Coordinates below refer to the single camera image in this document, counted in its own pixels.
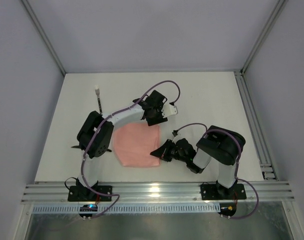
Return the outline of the pink cloth napkin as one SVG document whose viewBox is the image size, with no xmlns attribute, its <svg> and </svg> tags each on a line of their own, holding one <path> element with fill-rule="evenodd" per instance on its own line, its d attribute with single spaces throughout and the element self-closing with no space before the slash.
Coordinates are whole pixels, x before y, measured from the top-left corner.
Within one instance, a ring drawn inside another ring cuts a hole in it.
<svg viewBox="0 0 304 240">
<path fill-rule="evenodd" d="M 146 123 L 129 123 L 113 133 L 113 149 L 121 165 L 152 168 L 160 165 L 150 152 L 160 147 L 160 127 Z"/>
</svg>

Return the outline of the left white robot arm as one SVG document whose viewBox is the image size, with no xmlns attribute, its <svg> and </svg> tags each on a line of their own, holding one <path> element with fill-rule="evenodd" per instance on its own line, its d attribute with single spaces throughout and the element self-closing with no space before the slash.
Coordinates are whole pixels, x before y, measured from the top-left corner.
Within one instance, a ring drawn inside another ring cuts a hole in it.
<svg viewBox="0 0 304 240">
<path fill-rule="evenodd" d="M 79 148 L 84 152 L 80 184 L 92 189 L 98 183 L 97 158 L 109 146 L 125 167 L 158 166 L 159 160 L 150 156 L 150 152 L 160 144 L 159 124 L 167 121 L 162 114 L 166 102 L 167 98 L 154 90 L 113 113 L 91 112 L 77 135 Z"/>
</svg>

